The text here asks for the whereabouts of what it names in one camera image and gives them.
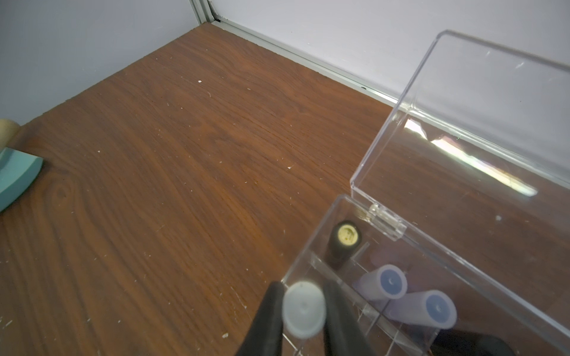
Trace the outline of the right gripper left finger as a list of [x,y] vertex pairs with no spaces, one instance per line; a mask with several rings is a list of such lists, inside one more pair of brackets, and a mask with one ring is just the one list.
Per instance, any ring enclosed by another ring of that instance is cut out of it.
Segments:
[[268,285],[236,355],[282,355],[284,293],[285,287],[281,282],[273,281]]

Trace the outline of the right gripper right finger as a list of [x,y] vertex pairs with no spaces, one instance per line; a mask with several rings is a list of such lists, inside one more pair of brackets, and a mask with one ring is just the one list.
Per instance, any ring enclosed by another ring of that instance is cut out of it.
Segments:
[[334,281],[324,284],[327,316],[324,326],[326,355],[375,355],[350,308],[341,287]]

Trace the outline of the black lipstick gold band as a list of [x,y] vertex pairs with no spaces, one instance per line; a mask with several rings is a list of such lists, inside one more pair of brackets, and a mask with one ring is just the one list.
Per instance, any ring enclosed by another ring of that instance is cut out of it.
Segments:
[[344,220],[334,226],[330,233],[325,262],[332,269],[341,268],[350,259],[362,242],[362,233],[352,221]]

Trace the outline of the black lipstick pair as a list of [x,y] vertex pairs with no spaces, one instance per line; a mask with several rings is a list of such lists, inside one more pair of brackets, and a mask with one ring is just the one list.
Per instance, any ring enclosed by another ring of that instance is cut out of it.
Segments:
[[512,355],[513,349],[492,335],[449,329],[439,332],[430,347],[432,355]]

